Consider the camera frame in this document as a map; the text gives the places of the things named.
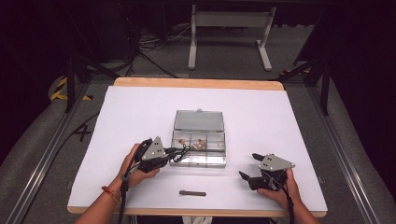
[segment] table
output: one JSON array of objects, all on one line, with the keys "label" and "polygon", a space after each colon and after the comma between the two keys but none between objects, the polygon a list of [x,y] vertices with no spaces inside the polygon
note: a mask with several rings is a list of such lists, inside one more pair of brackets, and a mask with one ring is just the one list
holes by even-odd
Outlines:
[{"label": "table", "polygon": [[[220,168],[165,166],[130,189],[127,215],[283,217],[287,213],[255,191],[238,171],[260,175],[252,153],[274,153],[296,164],[302,198],[316,217],[327,206],[312,162],[279,82],[170,78],[118,78],[109,87],[92,140],[78,170],[67,209],[82,213],[120,168],[134,143],[159,135],[169,147],[178,109],[221,111],[227,165]],[[181,196],[180,190],[205,197]]]}]

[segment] hand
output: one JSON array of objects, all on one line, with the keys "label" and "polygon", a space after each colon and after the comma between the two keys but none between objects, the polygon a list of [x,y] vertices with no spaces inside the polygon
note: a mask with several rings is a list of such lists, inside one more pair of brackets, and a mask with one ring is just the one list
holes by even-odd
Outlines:
[{"label": "hand", "polygon": [[[122,175],[125,174],[125,171],[128,168],[129,162],[131,161],[132,156],[134,155],[134,152],[137,150],[138,147],[139,147],[139,144],[134,144],[134,147],[132,147],[131,152],[125,157],[125,159],[124,159],[124,161],[123,161],[123,163],[121,165],[118,178],[120,178]],[[138,169],[135,170],[133,173],[131,173],[129,175],[128,188],[132,188],[132,187],[140,184],[144,179],[154,177],[159,172],[160,172],[160,169],[155,169],[155,170],[152,170],[152,171],[150,171],[148,173],[144,173],[144,172],[142,172],[141,170],[138,170]]]},{"label": "hand", "polygon": [[[288,180],[286,181],[286,185],[288,186],[289,195],[293,200],[293,203],[301,203],[300,191],[298,190],[297,182],[294,179],[293,171],[288,168],[286,169],[286,174],[288,176]],[[289,209],[288,199],[286,198],[285,192],[283,190],[273,191],[269,189],[257,189],[259,194],[264,195],[265,197],[274,200],[285,210]]]}]

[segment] metal rail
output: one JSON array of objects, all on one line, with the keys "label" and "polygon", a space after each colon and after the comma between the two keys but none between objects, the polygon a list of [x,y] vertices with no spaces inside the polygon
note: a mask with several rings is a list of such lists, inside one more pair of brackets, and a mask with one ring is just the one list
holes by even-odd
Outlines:
[{"label": "metal rail", "polygon": [[62,143],[62,138],[64,137],[64,131],[67,128],[68,123],[71,118],[73,118],[79,103],[81,102],[86,90],[88,89],[88,84],[81,83],[77,92],[77,99],[74,105],[71,107],[68,113],[64,113],[58,128],[56,129],[54,135],[52,136],[46,151],[41,157],[40,162],[33,171],[30,179],[23,190],[20,198],[12,209],[6,223],[22,223],[27,215],[27,212],[35,200],[35,196],[39,192],[41,185],[50,169],[52,162],[55,160],[59,146]]},{"label": "metal rail", "polygon": [[365,222],[381,223],[381,221],[379,220],[378,216],[376,215],[373,207],[369,202],[369,199],[367,197],[367,192],[364,189],[363,184],[361,183],[361,178],[359,177],[351,160],[344,151],[344,148],[338,138],[337,132],[334,129],[334,126],[332,125],[332,121],[328,116],[325,116],[321,110],[318,93],[315,91],[313,87],[309,87],[307,89],[309,96],[311,97],[311,100],[314,102],[317,112],[320,114],[320,118],[326,128],[326,131],[330,136],[330,138],[332,139],[333,152],[340,164],[344,176],[346,177],[346,182],[348,183],[349,188],[353,196],[355,197],[355,201],[358,204],[359,209],[361,210],[361,214]]}]

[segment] yellow and black striped tape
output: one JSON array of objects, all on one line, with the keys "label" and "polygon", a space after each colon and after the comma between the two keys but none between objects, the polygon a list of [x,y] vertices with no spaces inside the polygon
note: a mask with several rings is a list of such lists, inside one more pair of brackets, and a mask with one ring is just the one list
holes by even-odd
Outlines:
[{"label": "yellow and black striped tape", "polygon": [[[54,93],[50,97],[51,100],[67,100],[67,95],[61,95],[61,90],[64,87],[64,84],[67,82],[67,77],[62,78],[62,80],[59,82],[58,86],[56,87]],[[85,95],[82,97],[82,100],[92,100],[93,96],[92,95]]]}]

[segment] white metal stand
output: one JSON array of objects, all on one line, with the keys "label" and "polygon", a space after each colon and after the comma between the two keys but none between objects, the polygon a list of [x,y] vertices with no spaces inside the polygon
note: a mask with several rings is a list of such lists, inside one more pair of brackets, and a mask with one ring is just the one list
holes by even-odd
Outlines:
[{"label": "white metal stand", "polygon": [[257,40],[262,63],[265,71],[271,71],[272,67],[265,50],[265,43],[270,33],[271,24],[275,16],[276,8],[272,7],[269,12],[216,12],[216,11],[196,11],[196,6],[192,6],[191,11],[191,47],[189,58],[189,69],[195,69],[197,53],[197,26],[222,26],[222,27],[263,27],[264,34],[262,40]]}]

